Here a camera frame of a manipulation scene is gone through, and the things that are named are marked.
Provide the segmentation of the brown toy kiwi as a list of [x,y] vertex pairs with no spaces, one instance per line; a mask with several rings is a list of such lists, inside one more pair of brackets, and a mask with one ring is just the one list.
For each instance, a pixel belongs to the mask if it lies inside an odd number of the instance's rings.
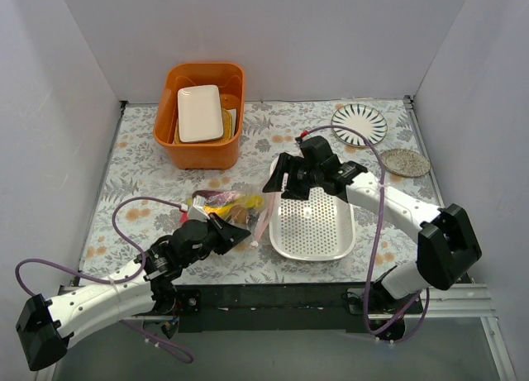
[[246,223],[247,209],[243,206],[235,205],[230,209],[229,216],[234,223]]

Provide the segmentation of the purple toy eggplant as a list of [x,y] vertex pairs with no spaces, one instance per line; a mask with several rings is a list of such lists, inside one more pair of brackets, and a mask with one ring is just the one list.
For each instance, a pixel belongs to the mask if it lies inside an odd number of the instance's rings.
[[192,198],[202,197],[206,203],[223,204],[237,199],[238,193],[233,191],[197,190],[193,192]]

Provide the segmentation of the dark brown toy mangosteen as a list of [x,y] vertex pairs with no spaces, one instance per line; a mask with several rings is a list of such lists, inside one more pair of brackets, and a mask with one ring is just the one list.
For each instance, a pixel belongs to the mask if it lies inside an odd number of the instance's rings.
[[255,209],[248,209],[247,210],[247,222],[248,223],[253,223],[253,222],[256,222],[259,218],[259,215],[260,213],[258,211],[256,211]]

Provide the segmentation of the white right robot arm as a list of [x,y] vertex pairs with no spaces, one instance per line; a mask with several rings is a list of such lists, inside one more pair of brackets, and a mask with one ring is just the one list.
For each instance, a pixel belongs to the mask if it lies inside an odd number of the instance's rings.
[[424,289],[446,291],[481,258],[463,207],[438,207],[380,183],[363,165],[341,161],[322,136],[298,143],[299,156],[279,155],[264,192],[306,200],[312,189],[320,188],[375,213],[417,245],[414,261],[394,266],[366,289],[364,299],[370,305],[390,313],[402,306],[404,298]]

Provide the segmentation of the yellow toy banana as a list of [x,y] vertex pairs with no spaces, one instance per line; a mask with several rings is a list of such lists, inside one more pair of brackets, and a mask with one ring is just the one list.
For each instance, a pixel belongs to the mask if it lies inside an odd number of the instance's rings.
[[235,205],[240,205],[240,204],[232,203],[232,204],[226,204],[220,207],[204,206],[203,209],[206,214],[216,213],[219,217],[228,217],[230,209]]

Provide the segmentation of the clear zip top bag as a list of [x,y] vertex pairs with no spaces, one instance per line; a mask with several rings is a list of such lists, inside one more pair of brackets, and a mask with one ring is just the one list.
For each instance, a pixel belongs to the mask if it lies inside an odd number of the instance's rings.
[[193,192],[187,200],[187,210],[181,218],[205,221],[211,213],[223,221],[246,229],[250,235],[243,245],[256,248],[271,222],[274,206],[280,199],[279,192],[264,193],[270,173],[258,178],[256,183],[243,183],[239,188],[209,188]]

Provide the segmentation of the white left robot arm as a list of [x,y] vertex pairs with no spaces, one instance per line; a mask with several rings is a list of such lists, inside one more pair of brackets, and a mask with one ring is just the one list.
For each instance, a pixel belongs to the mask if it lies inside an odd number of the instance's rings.
[[183,270],[210,254],[224,255],[250,236],[212,213],[207,220],[188,220],[162,236],[143,254],[101,283],[70,293],[29,298],[16,331],[30,370],[44,369],[96,331],[138,314],[168,315],[184,300],[173,282]]

